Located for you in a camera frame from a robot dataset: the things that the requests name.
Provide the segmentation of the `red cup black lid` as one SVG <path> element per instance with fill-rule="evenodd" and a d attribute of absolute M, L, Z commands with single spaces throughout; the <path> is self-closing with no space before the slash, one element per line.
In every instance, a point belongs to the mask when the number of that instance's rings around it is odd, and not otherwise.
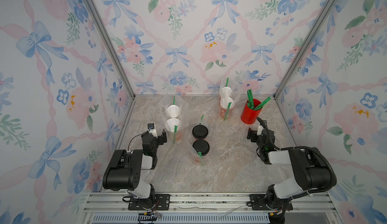
<path fill-rule="evenodd" d="M 201 151 L 203 156 L 206 156 L 210 151 L 210 145 L 204 139 L 196 140 L 192 146 L 197 153 Z"/>
<path fill-rule="evenodd" d="M 192 129 L 192 135 L 195 139 L 205 139 L 209 134 L 209 130 L 205 125 L 198 124 Z"/>

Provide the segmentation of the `clear plastic carrier bag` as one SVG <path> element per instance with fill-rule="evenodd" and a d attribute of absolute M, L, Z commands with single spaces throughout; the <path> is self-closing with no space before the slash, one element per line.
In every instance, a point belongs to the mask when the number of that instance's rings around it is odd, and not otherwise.
<path fill-rule="evenodd" d="M 168 139 L 172 143 L 180 143 L 189 122 L 188 102 L 178 95 L 165 95 L 158 106 Z"/>

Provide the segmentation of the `red cup white lid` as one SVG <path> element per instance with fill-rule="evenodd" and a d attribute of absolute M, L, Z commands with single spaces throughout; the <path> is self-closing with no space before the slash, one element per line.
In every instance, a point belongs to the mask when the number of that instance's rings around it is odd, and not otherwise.
<path fill-rule="evenodd" d="M 220 98 L 223 99 L 223 98 L 229 98 L 231 97 L 233 93 L 233 90 L 231 87 L 222 87 L 220 89 Z"/>

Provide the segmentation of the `white lid cup back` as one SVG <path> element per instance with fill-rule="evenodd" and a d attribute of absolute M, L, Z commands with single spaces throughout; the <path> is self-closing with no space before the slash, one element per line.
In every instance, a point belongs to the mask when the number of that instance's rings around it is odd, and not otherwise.
<path fill-rule="evenodd" d="M 235 106 L 235 101 L 231 97 L 223 98 L 223 99 L 220 100 L 220 116 L 223 119 L 224 119 L 224 114 L 226 112 L 227 105 L 228 105 L 229 102 L 232 102 L 232 105 L 231 105 L 228 117 L 230 116 L 231 112 L 233 111 L 233 108 Z"/>

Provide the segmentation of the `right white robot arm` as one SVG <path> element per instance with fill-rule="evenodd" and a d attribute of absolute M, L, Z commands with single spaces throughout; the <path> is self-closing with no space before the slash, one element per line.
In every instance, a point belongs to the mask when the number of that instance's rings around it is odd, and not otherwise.
<path fill-rule="evenodd" d="M 290 201 L 330 190 L 337 177 L 327 159 L 315 147 L 276 148 L 271 130 L 248 130 L 247 139 L 257 144 L 257 155 L 266 165 L 290 165 L 293 176 L 272 184 L 264 197 L 251 200 L 249 206 L 272 210 L 285 209 Z"/>

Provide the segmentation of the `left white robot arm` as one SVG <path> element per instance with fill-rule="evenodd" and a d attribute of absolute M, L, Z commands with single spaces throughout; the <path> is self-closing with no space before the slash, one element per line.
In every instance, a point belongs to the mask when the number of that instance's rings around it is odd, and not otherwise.
<path fill-rule="evenodd" d="M 155 169 L 158 147 L 167 142 L 167 135 L 165 130 L 159 136 L 148 130 L 140 136 L 141 149 L 114 151 L 103 176 L 102 185 L 106 190 L 126 190 L 135 199 L 155 202 L 154 187 L 141 179 L 141 171 Z"/>

